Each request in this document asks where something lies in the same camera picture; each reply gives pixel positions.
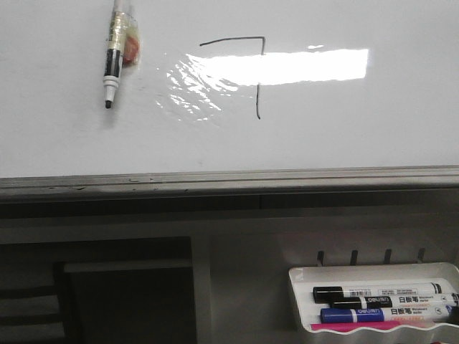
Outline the black whiteboard marker with tape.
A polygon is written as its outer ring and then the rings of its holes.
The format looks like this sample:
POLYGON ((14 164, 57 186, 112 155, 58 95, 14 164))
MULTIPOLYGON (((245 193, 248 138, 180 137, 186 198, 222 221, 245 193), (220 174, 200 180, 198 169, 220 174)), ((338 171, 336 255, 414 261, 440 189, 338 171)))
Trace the black whiteboard marker with tape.
POLYGON ((131 1, 114 1, 103 75, 104 103, 111 109, 124 67, 136 65, 141 51, 138 24, 131 1))

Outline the white whiteboard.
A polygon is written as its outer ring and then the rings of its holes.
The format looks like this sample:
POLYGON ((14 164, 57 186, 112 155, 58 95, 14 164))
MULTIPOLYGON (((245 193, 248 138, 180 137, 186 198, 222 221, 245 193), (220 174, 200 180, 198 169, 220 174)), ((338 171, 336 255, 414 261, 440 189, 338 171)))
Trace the white whiteboard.
POLYGON ((1 3, 1 175, 458 163, 456 1, 135 1, 111 109, 111 1, 1 3))

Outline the white plastic marker tray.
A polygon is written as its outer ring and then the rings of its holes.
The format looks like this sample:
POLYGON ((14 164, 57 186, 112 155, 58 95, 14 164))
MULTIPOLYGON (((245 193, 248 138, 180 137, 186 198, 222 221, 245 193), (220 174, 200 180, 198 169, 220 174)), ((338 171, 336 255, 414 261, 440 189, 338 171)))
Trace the white plastic marker tray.
POLYGON ((295 267, 289 271, 290 293, 298 329, 305 343, 432 343, 458 342, 458 321, 451 315, 429 328, 401 325, 391 330, 359 328, 347 333, 311 330, 322 323, 321 309, 328 303, 315 303, 314 287, 395 285, 436 282, 441 294, 458 293, 458 268, 451 263, 369 265, 356 267, 295 267))

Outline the black capped marker top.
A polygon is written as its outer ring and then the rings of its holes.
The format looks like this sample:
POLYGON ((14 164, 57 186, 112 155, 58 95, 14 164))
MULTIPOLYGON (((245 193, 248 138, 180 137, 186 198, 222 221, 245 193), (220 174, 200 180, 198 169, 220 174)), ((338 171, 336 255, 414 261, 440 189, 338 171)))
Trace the black capped marker top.
POLYGON ((441 294, 445 289, 436 282, 395 285, 325 286, 313 288, 315 303, 328 303, 346 297, 441 294))

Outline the black capped marker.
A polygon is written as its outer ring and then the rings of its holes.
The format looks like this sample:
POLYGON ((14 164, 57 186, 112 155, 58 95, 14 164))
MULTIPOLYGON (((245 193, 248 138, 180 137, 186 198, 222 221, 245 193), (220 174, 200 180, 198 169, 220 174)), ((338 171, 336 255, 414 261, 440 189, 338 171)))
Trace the black capped marker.
POLYGON ((374 297, 346 297, 334 301, 331 308, 342 310, 377 309, 385 307, 436 307, 458 306, 458 293, 434 295, 391 295, 374 297))
POLYGON ((328 303, 346 297, 441 294, 445 289, 436 282, 395 285, 325 286, 313 288, 315 303, 328 303))

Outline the dark cabinet panel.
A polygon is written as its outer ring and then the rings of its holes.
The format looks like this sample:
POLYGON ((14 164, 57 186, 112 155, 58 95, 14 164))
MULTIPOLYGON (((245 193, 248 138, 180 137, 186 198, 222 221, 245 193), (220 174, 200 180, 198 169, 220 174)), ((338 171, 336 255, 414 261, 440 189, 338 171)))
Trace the dark cabinet panel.
POLYGON ((196 343, 194 273, 182 260, 55 265, 71 343, 196 343))

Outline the blue capped marker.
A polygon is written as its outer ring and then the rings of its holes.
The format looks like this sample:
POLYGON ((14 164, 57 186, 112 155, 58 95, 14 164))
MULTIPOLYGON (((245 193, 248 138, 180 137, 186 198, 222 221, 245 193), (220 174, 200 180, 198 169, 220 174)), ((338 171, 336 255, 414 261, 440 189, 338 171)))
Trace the blue capped marker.
POLYGON ((368 323, 385 321, 444 321, 458 307, 444 305, 434 307, 396 307, 361 310, 321 309, 322 323, 368 323))

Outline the pink eraser strip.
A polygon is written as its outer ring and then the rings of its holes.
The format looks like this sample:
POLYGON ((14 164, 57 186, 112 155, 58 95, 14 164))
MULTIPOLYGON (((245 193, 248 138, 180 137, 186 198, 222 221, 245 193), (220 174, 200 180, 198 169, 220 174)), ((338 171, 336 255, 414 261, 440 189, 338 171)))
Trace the pink eraser strip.
POLYGON ((414 326, 416 328, 429 328, 435 325, 432 321, 380 321, 380 322, 356 322, 356 323, 317 323, 311 324, 311 330, 333 330, 340 333, 351 332, 359 328, 372 328, 376 330, 391 330, 401 325, 414 326))

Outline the black capped marker middle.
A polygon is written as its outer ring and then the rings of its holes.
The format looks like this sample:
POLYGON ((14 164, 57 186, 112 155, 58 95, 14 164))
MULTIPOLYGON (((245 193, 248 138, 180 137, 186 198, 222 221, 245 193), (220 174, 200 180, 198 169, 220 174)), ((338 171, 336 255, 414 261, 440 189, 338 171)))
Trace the black capped marker middle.
POLYGON ((334 301, 331 308, 342 310, 377 309, 385 307, 436 307, 458 306, 458 293, 434 295, 391 295, 374 297, 346 297, 334 301))

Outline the grey whiteboard frame ledge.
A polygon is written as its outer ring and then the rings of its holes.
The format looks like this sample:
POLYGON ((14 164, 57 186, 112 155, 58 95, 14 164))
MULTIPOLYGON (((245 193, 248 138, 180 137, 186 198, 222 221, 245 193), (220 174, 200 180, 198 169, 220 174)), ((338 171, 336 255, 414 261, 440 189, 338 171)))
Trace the grey whiteboard frame ledge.
POLYGON ((458 166, 132 173, 1 179, 3 204, 458 187, 458 166))

